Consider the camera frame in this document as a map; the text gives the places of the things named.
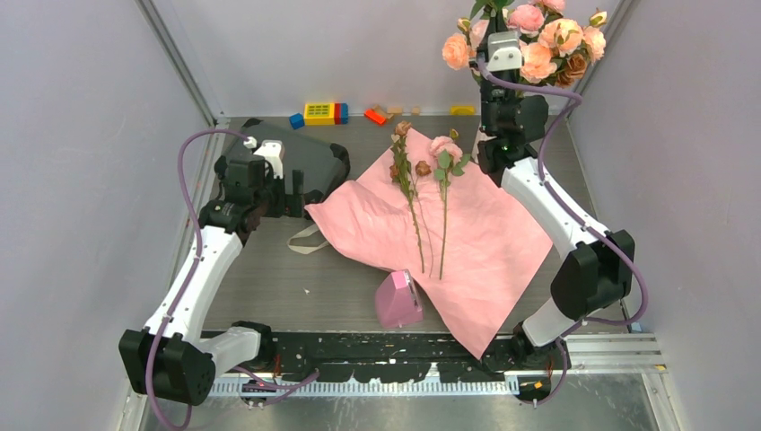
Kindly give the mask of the white rose flower stem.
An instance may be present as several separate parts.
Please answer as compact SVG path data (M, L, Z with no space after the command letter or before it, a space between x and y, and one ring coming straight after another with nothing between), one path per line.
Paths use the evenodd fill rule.
M507 21L509 7L513 0L476 0L470 10L469 19L488 19L491 16L500 16Z

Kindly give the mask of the cream printed ribbon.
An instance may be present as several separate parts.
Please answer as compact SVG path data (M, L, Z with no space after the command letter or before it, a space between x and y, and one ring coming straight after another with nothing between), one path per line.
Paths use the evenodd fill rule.
M291 236L286 245L291 251L301 255L309 255L325 249L329 246L329 242L319 227L312 224Z

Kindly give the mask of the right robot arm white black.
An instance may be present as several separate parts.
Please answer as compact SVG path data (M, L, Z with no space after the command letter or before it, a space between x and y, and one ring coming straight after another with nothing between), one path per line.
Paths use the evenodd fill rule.
M490 72L484 59L474 65L482 76L480 169L523 205L562 261L549 299L513 331L513 359L530 369L547 358L549 345L583 321L595 321L596 312L630 294L634 239L625 230L609 231L584 212L548 173L543 150L530 145L535 140L546 142L553 131L545 125L546 109L539 107L544 95L568 98L573 105L581 103L581 96L544 87L520 99L517 93L531 88L515 83L511 70Z

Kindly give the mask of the white ribbed vase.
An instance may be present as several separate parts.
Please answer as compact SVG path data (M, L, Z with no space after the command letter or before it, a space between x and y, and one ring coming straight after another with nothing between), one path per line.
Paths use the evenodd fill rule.
M473 143L472 149L471 149L471 161L473 163L479 164L479 144L481 142L485 142L485 141L488 141L490 139L491 139L491 137L488 136L487 134L485 134L481 130L481 127L477 128L477 131L476 131L476 134L475 134L475 137L474 137L474 143Z

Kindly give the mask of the pink paper bouquet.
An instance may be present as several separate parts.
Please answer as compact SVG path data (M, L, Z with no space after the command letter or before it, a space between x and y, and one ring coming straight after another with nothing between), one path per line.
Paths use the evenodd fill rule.
M473 356L481 356L553 244L518 200L469 163L449 188L443 279L438 278L438 184L432 176L417 183L423 273L410 211L389 176L391 165L392 152L386 151L357 180L307 206L307 212L343 256L390 272L408 270L452 336Z

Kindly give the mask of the pink rose flower stem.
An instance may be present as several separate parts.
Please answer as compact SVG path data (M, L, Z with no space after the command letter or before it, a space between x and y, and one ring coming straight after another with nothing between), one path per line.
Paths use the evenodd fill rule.
M451 128L448 135L434 138L429 148L429 153L435 162L433 177L437 181L442 201L442 245L438 273L439 279L443 279L444 275L448 233L448 196L451 177L462 176L464 174L464 166L470 160L470 156L464 154L463 150L458 146L458 138L459 132Z

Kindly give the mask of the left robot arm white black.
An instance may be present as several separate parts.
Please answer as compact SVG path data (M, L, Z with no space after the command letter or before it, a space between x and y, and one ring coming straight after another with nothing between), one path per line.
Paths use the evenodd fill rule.
M284 203L279 155L248 160L222 156L215 165L222 195L199 211L195 238L170 291L141 330L126 330L118 343L132 389L198 406L214 380L245 364L266 371L276 360L269 326L238 321L203 339L207 312L228 269L268 210Z

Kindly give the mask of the brown bud flower stem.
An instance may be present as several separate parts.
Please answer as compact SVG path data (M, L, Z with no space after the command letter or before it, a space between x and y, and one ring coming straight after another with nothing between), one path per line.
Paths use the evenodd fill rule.
M399 121L395 126L391 136L392 145L392 165L389 167L389 176L396 184L407 201L407 207L410 211L412 223L415 229L417 248L420 259L421 271L425 272L425 260L423 250L423 239L421 236L420 224L415 212L415 202L419 201L417 182L421 177L431 173L431 167L426 160L420 160L412 164L408 158L407 138L412 123L409 121Z

